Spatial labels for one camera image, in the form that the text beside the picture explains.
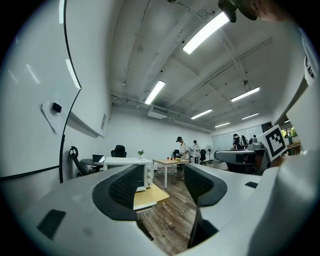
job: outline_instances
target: air conditioner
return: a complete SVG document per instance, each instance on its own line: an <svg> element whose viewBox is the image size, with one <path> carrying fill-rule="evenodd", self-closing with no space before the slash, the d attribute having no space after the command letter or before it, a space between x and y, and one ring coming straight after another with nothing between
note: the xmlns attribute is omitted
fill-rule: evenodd
<svg viewBox="0 0 320 256"><path fill-rule="evenodd" d="M156 119L164 119L168 117L168 114L169 114L168 110L163 109L161 107L152 106L149 109L147 116L151 118L156 118Z"/></svg>

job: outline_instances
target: potted plant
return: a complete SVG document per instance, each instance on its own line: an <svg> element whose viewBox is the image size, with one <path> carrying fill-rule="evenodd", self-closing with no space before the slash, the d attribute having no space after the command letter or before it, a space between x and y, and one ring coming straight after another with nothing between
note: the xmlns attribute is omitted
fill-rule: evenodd
<svg viewBox="0 0 320 256"><path fill-rule="evenodd" d="M145 151L144 151L144 150L142 150L142 151L138 151L138 157L139 157L139 158L143 158L144 153L145 153Z"/></svg>

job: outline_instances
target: standing fan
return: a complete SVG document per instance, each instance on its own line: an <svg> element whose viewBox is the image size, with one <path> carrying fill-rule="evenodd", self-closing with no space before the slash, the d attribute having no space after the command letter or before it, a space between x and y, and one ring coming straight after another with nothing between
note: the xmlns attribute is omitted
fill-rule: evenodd
<svg viewBox="0 0 320 256"><path fill-rule="evenodd" d="M211 155L212 155L212 153L213 153L213 148L212 148L212 146L206 146L205 147L205 152L206 152L206 154L207 155L209 155L209 164L211 164Z"/></svg>

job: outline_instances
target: microwave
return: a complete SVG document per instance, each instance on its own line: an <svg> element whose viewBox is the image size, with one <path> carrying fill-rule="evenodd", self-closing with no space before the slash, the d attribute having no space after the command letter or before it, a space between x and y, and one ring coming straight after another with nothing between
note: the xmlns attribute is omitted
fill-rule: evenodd
<svg viewBox="0 0 320 256"><path fill-rule="evenodd" d="M107 157L103 162L103 169L109 169L127 166L138 165L138 181L136 191L144 191L150 188L153 184L154 163L145 158L137 157Z"/></svg>

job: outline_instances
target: whiteboard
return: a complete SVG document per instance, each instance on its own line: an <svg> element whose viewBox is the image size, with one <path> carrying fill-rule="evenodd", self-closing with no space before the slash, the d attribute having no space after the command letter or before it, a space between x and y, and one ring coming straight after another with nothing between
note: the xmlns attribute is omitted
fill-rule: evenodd
<svg viewBox="0 0 320 256"><path fill-rule="evenodd" d="M13 40L0 70L0 177L59 165L68 113L80 90L68 68L64 1L47 1ZM66 112L55 133L41 110L57 94Z"/></svg>

